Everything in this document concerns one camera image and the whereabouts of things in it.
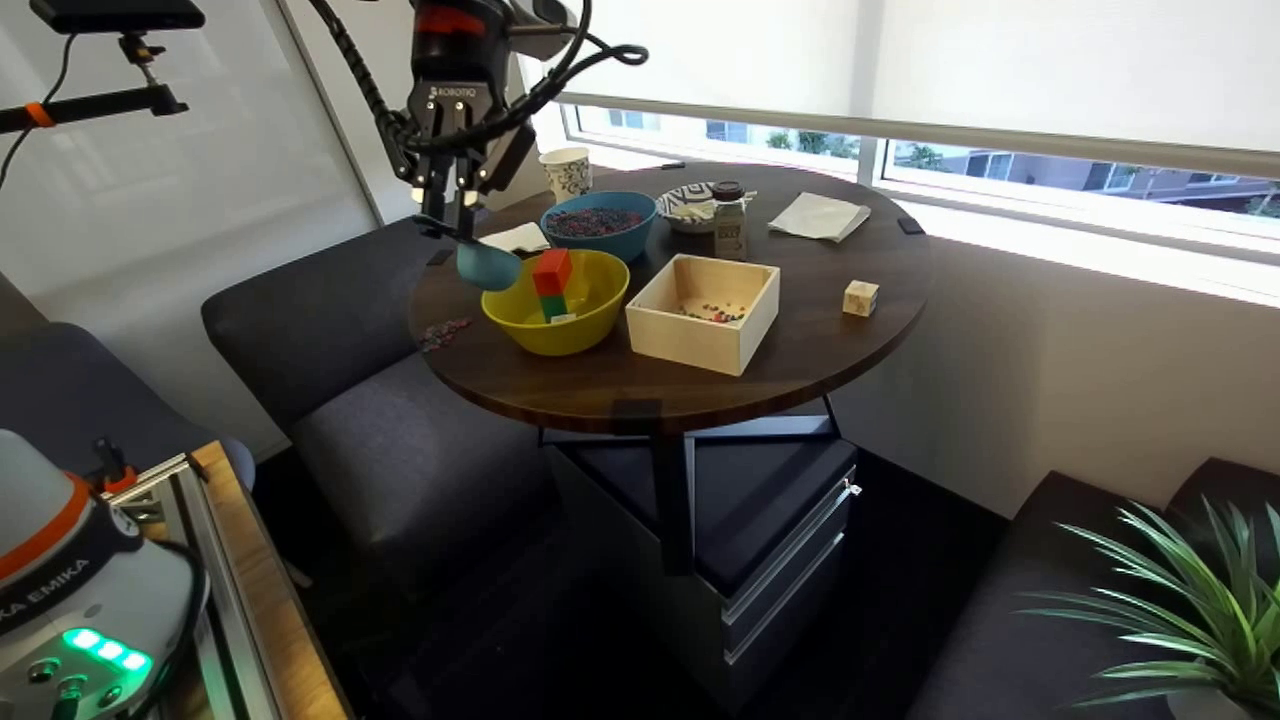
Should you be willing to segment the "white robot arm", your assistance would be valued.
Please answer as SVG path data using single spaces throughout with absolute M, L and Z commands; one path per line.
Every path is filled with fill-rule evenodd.
M 482 167 L 489 142 L 514 131 L 521 105 L 504 98 L 514 17 L 504 0 L 413 0 L 413 90 L 393 110 L 327 0 L 327 23 L 393 171 L 423 192 L 420 218 L 457 238 L 457 274 L 473 287 L 507 287 L 510 251 L 473 230 L 473 212 L 498 174 Z M 208 601 L 203 562 L 186 549 L 149 538 L 120 508 L 140 491 L 130 469 L 76 476 L 25 434 L 0 430 L 3 549 L 0 549 L 0 692 L 3 720 L 130 715 L 191 638 Z

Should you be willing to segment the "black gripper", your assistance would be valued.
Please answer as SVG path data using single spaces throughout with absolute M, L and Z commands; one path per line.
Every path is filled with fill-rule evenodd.
M 423 187 L 423 223 L 452 228 L 452 161 L 475 161 L 475 187 L 507 187 L 527 152 L 507 120 L 514 12 L 504 0 L 413 0 L 413 90 L 400 174 Z M 457 192 L 457 238 L 475 238 L 482 192 Z

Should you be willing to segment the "aluminium frame robot base table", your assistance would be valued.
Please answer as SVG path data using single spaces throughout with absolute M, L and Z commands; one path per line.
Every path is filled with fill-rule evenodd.
M 300 593 L 218 439 L 176 451 L 123 495 L 152 538 L 203 561 L 208 604 L 149 720 L 347 720 Z

